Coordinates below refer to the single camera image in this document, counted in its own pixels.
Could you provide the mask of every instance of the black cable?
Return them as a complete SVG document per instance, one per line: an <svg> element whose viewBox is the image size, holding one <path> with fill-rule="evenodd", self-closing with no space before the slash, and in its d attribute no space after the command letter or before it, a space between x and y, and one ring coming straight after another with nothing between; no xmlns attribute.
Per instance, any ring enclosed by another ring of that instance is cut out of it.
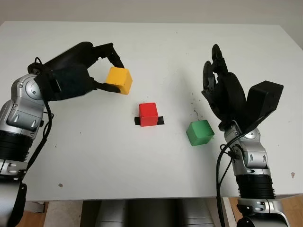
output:
<svg viewBox="0 0 303 227"><path fill-rule="evenodd" d="M231 158L231 160L230 160L228 166L226 167L226 170L225 170L223 176L221 177L221 180L220 180L220 183L219 183L220 186L221 186L221 183L222 183L222 181L223 181L223 179L224 179L224 177L225 177L225 175L226 175L226 173L227 173L229 167L231 166L231 164L232 164L232 158Z"/></svg>
<svg viewBox="0 0 303 227"><path fill-rule="evenodd" d="M38 57L35 58L35 63L37 63L37 60L39 61L40 64L42 64L40 58L38 58Z"/></svg>
<svg viewBox="0 0 303 227"><path fill-rule="evenodd" d="M47 115L48 115L48 123L45 125L43 130L43 137L42 140L40 141L38 147L36 148L36 150L34 151L32 157L30 158L28 164L27 164L27 170L32 166L32 164L34 163L34 161L36 160L37 156L39 155L40 151L42 150L43 146L45 145L46 141L47 141L47 137L51 131L52 128L52 124L53 124L53 114L51 112L51 108L49 107L47 101L44 101L46 110L47 110Z"/></svg>
<svg viewBox="0 0 303 227"><path fill-rule="evenodd" d="M43 136L45 136L45 132L46 132L46 129L48 128L48 124L49 124L49 122L47 122L46 124L45 124L45 127L44 127L44 129L43 129Z"/></svg>
<svg viewBox="0 0 303 227"><path fill-rule="evenodd" d="M217 208L218 208L218 214L219 214L219 219L222 227L225 227L225 221L224 221L224 214L223 214L223 209L222 209L222 201L221 201L221 193L220 193L220 162L222 159L223 154L225 153L227 148L230 148L230 145L233 144L236 140L240 139L243 137L245 134L241 134L239 136L236 136L233 138L231 141L229 141L221 150L219 157L217 159L217 164L216 164L216 189L217 189Z"/></svg>

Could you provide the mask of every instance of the red cube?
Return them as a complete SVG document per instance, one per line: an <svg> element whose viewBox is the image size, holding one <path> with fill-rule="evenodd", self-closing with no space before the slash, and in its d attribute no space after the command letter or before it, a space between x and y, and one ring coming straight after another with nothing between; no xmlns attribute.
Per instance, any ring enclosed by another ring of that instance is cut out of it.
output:
<svg viewBox="0 0 303 227"><path fill-rule="evenodd" d="M152 126L158 123L156 103L139 104L139 117L141 126Z"/></svg>

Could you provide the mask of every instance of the green cube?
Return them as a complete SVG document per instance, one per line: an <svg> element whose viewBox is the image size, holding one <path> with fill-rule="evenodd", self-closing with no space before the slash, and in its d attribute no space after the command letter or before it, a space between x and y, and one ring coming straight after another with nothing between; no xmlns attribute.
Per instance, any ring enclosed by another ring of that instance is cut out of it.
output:
<svg viewBox="0 0 303 227"><path fill-rule="evenodd" d="M214 136L214 131L207 120L191 122L186 134L192 146L208 143Z"/></svg>

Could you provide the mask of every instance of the floor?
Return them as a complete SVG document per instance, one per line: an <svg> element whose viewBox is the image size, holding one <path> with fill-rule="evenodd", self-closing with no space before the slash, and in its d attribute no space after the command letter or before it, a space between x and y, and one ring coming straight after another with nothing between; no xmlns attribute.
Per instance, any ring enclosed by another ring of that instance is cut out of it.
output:
<svg viewBox="0 0 303 227"><path fill-rule="evenodd" d="M242 215L237 209L237 197L229 198L232 211L234 213L236 221L238 221ZM285 214L291 227L303 227L303 195L292 196L281 199ZM82 201L52 201L46 203L46 212L31 213L24 212L21 222L18 227L80 227L84 226L82 219L95 220L96 212L82 213L82 207L91 207L92 210L98 210L100 204L95 202Z"/></svg>

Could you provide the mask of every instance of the black tape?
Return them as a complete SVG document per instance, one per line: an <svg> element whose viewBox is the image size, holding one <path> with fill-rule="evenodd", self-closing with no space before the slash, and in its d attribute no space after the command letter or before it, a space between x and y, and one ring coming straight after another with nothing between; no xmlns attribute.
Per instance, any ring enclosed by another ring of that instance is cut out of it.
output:
<svg viewBox="0 0 303 227"><path fill-rule="evenodd" d="M136 125L140 124L140 117L134 117L134 123L135 123ZM160 124L164 124L163 116L158 117L157 125L160 125Z"/></svg>

